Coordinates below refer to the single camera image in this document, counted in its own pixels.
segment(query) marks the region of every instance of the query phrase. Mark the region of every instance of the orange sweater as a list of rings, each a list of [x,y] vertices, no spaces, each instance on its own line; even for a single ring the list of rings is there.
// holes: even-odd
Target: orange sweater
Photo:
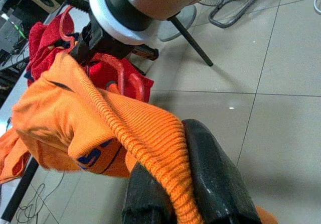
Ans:
[[[170,196],[179,224],[203,223],[180,120],[147,103],[96,89],[68,54],[57,54],[14,106],[13,126],[44,168],[128,177],[138,160]],[[264,210],[258,213],[268,220],[264,224],[277,223]]]
[[[27,147],[15,129],[8,130],[0,138],[0,184],[23,174],[30,157]]]

